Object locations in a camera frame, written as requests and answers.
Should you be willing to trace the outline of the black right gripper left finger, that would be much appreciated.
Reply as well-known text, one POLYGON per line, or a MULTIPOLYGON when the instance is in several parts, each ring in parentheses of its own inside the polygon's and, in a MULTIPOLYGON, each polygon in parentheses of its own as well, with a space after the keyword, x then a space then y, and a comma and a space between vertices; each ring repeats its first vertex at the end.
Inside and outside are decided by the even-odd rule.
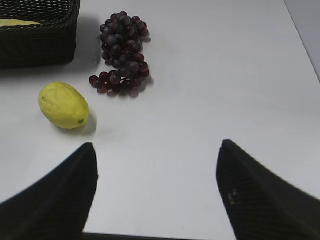
POLYGON ((42 179, 0 204, 0 238, 81 240, 98 178, 94 146, 85 143, 42 179))

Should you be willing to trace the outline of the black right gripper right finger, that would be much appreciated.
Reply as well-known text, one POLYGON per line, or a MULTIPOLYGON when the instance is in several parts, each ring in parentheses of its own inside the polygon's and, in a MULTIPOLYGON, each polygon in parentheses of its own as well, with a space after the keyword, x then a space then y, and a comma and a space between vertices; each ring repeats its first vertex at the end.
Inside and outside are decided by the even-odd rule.
POLYGON ((320 201, 265 168, 229 139, 216 181, 238 240, 318 240, 320 201))

